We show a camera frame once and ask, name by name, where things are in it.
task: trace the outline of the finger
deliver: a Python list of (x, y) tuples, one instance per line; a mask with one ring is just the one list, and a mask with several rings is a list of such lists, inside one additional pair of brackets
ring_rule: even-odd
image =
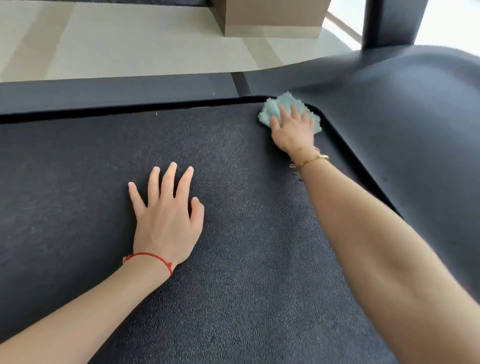
[(128, 193), (130, 194), (130, 199), (132, 200), (135, 216), (139, 217), (145, 212), (146, 207), (144, 201), (138, 193), (137, 186), (135, 186), (133, 182), (129, 182), (128, 184)]
[(205, 207), (200, 203), (197, 197), (192, 198), (192, 215), (190, 216), (190, 227), (194, 229), (198, 236), (204, 228)]
[(177, 164), (175, 162), (171, 162), (162, 179), (162, 190), (160, 191), (160, 198), (173, 198), (173, 185), (175, 183), (176, 171)]
[(153, 167), (148, 180), (148, 205), (153, 206), (160, 198), (160, 187), (158, 178), (160, 177), (160, 168)]
[(278, 117), (272, 116), (270, 118), (270, 127), (272, 128), (272, 133), (280, 130), (280, 123), (278, 122)]
[(297, 107), (292, 104), (290, 106), (290, 109), (292, 110), (292, 119), (295, 119), (296, 121), (301, 121), (300, 113), (299, 113), (299, 110), (297, 109)]
[(185, 205), (188, 204), (188, 195), (190, 193), (190, 183), (192, 182), (193, 177), (193, 167), (190, 166), (187, 168), (182, 178), (180, 178), (179, 185), (177, 187), (177, 194), (175, 198), (179, 199)]
[(301, 120), (302, 120), (303, 122), (306, 122), (306, 123), (310, 122), (310, 120), (309, 120), (309, 118), (308, 118), (308, 111), (307, 111), (307, 110), (305, 110), (305, 111), (301, 114)]
[(280, 117), (282, 118), (282, 125), (289, 122), (291, 120), (290, 113), (280, 104), (278, 105), (278, 108), (280, 110)]

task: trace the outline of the person's left hand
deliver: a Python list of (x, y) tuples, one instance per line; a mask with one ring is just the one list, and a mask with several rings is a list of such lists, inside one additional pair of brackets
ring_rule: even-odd
[(192, 217), (188, 215), (188, 195), (193, 168), (188, 167), (173, 197), (177, 164), (171, 163), (159, 189), (160, 168), (154, 167), (148, 181), (148, 207), (133, 182), (128, 184), (137, 230), (133, 253), (152, 253), (172, 263), (172, 270), (185, 261), (197, 243), (204, 224), (204, 206), (192, 198)]

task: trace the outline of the gold bracelet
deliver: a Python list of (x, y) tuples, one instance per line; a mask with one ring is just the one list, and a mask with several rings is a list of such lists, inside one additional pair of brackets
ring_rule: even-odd
[(307, 159), (306, 161), (304, 161), (302, 164), (300, 164), (298, 166), (295, 165), (294, 163), (292, 163), (292, 164), (290, 164), (290, 168), (296, 169), (297, 171), (299, 171), (300, 168), (302, 168), (305, 164), (310, 163), (310, 162), (312, 162), (314, 160), (317, 160), (317, 159), (326, 159), (326, 160), (330, 161), (329, 156), (326, 156), (324, 154), (319, 154), (317, 156), (314, 156), (314, 157), (311, 157), (311, 158)]

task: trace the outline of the brown column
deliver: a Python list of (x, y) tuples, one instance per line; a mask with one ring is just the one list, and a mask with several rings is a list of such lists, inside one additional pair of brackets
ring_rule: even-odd
[(318, 37), (330, 0), (212, 0), (225, 36)]

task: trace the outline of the cleaning cloth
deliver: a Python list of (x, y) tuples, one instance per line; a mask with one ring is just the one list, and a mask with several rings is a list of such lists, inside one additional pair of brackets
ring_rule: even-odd
[(322, 131), (322, 128), (320, 127), (320, 117), (308, 110), (305, 104), (300, 100), (294, 98), (290, 92), (286, 92), (283, 95), (277, 97), (276, 99), (269, 98), (265, 102), (262, 112), (260, 112), (260, 114), (258, 115), (258, 120), (262, 124), (270, 127), (270, 118), (272, 116), (277, 116), (280, 125), (282, 125), (282, 118), (280, 116), (280, 109), (278, 108), (278, 104), (282, 105), (288, 112), (290, 112), (290, 106), (295, 105), (300, 115), (305, 110), (307, 110), (309, 114), (309, 119), (315, 119), (313, 123), (313, 133), (317, 134)]

